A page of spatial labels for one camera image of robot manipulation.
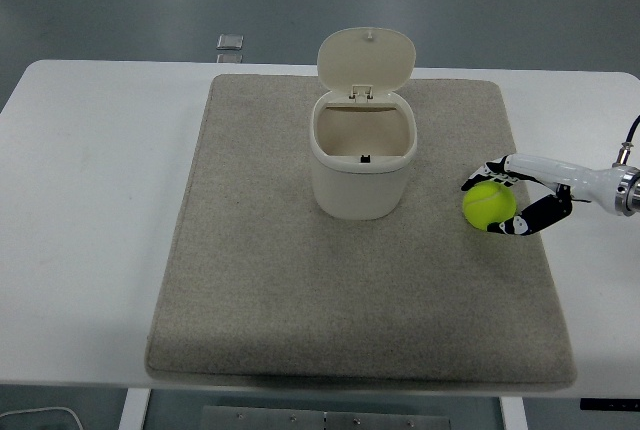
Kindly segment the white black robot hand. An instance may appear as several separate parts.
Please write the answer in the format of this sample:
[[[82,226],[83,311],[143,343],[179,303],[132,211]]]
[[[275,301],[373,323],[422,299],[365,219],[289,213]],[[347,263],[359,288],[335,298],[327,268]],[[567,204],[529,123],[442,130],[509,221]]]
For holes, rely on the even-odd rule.
[[[543,185],[551,193],[517,211],[510,187],[518,181]],[[614,215],[639,212],[639,170],[626,165],[592,170],[516,153],[486,162],[461,190],[468,223],[507,235],[528,236],[544,230],[568,217],[575,201],[595,202]]]

